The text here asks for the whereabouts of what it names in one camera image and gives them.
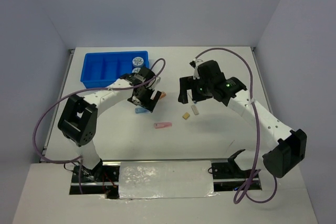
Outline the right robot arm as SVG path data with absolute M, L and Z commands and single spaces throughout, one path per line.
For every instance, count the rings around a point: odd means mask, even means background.
M 193 60 L 191 76 L 181 77 L 178 101 L 188 103 L 215 99 L 241 116 L 250 126 L 260 131 L 260 142 L 269 151 L 262 155 L 264 167 L 277 178 L 284 177 L 305 157 L 307 135 L 283 124 L 250 95 L 250 90 L 236 77 L 227 79 L 215 60 Z

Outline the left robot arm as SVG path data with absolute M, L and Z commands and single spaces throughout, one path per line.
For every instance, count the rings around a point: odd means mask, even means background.
M 161 96 L 160 91 L 155 91 L 160 80 L 151 69 L 142 67 L 137 73 L 123 74 L 103 90 L 83 97 L 73 94 L 68 98 L 58 128 L 77 146 L 84 175 L 90 181 L 98 181 L 103 174 L 103 161 L 93 143 L 98 117 L 121 101 L 152 112 Z

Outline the blue slime jar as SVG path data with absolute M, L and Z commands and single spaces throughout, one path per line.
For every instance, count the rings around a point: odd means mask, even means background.
M 132 59 L 132 65 L 134 68 L 141 68 L 145 65 L 145 60 L 143 57 L 137 56 Z
M 137 67 L 132 70 L 132 73 L 138 73 L 141 70 L 141 68 Z

